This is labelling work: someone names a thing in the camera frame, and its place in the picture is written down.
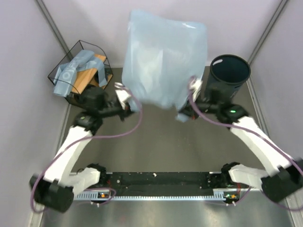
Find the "light blue printed trash bag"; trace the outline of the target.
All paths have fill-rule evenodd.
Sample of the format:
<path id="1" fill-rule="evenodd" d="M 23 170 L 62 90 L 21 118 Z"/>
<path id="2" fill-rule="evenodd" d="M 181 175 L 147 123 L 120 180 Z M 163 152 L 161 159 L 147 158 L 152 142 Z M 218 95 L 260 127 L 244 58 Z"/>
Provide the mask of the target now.
<path id="1" fill-rule="evenodd" d="M 90 50 L 81 50 L 70 62 L 58 66 L 53 78 L 53 93 L 67 97 L 80 95 L 91 84 L 104 87 L 108 83 L 104 62 L 106 57 Z"/>

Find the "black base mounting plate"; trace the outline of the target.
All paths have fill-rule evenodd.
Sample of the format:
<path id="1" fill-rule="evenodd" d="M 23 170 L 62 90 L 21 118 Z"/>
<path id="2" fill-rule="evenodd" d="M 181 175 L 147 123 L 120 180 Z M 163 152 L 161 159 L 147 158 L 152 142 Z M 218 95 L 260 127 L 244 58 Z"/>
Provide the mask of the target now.
<path id="1" fill-rule="evenodd" d="M 227 187 L 220 173 L 209 172 L 113 172 L 101 182 L 116 196 L 206 196 Z"/>

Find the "aluminium frame rail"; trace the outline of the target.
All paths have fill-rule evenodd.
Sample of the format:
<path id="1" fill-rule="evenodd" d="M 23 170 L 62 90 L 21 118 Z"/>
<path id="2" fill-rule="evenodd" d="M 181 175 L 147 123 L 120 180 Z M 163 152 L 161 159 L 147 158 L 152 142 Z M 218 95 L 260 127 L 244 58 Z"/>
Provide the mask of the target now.
<path id="1" fill-rule="evenodd" d="M 79 194 L 74 198 L 74 200 L 91 200 L 95 203 L 104 203 L 111 199 L 116 199 L 118 201 L 143 201 L 143 200 L 163 200 L 163 201 L 177 201 L 177 200 L 205 200 L 205 201 L 224 201 L 226 204 L 235 204 L 240 199 L 244 198 L 244 195 L 241 194 L 241 191 L 238 190 L 236 192 L 233 191 L 233 187 L 235 185 L 242 186 L 242 183 L 233 183 L 227 180 L 226 175 L 222 172 L 220 173 L 222 178 L 227 183 L 226 188 L 218 188 L 213 189 L 212 195 L 206 196 L 116 196 L 116 190 L 109 187 L 104 186 L 102 182 L 95 184 L 89 187 L 88 190 L 84 191 L 83 193 Z"/>

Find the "dark blue trash bin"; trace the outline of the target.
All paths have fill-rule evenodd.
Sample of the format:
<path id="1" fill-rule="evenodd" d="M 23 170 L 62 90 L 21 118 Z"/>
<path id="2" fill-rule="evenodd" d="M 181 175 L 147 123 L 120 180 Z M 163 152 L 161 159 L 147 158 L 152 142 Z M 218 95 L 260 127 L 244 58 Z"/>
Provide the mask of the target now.
<path id="1" fill-rule="evenodd" d="M 228 95 L 233 98 L 250 75 L 250 66 L 243 58 L 232 54 L 217 56 L 210 64 L 204 95 L 209 97 L 211 85 L 219 82 L 228 87 Z"/>

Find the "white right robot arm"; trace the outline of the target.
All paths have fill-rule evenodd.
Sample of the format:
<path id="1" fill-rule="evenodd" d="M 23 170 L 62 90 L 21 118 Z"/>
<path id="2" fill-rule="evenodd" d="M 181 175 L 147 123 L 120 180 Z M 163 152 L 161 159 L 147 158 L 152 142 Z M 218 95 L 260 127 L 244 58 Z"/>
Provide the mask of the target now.
<path id="1" fill-rule="evenodd" d="M 188 102 L 181 113 L 192 118 L 202 117 L 213 123 L 206 114 L 214 114 L 215 125 L 226 127 L 238 137 L 258 158 L 264 169 L 255 169 L 239 163 L 223 167 L 221 182 L 226 187 L 236 183 L 261 190 L 271 201 L 280 202 L 303 188 L 303 160 L 295 160 L 281 150 L 258 127 L 252 116 L 241 106 L 234 104 L 227 95 L 227 87 L 213 84 L 209 98 L 200 98 L 202 81 L 191 78 L 188 83 Z"/>

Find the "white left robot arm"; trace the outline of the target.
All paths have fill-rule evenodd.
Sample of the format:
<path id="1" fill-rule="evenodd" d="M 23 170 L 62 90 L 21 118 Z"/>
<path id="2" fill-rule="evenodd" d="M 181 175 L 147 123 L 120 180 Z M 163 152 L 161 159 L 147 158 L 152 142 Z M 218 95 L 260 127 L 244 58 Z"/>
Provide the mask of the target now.
<path id="1" fill-rule="evenodd" d="M 118 116 L 123 121 L 132 114 L 132 107 L 139 112 L 140 118 L 143 117 L 141 103 L 122 84 L 116 85 L 114 100 L 108 100 L 106 92 L 98 87 L 89 88 L 81 96 L 84 98 L 84 112 L 75 118 L 53 160 L 42 173 L 30 179 L 30 208 L 34 213 L 43 212 L 36 208 L 36 204 L 64 213 L 74 198 L 89 187 L 105 186 L 107 175 L 104 168 L 92 164 L 71 176 L 74 165 L 90 141 L 113 138 L 112 135 L 96 135 L 105 118 Z"/>

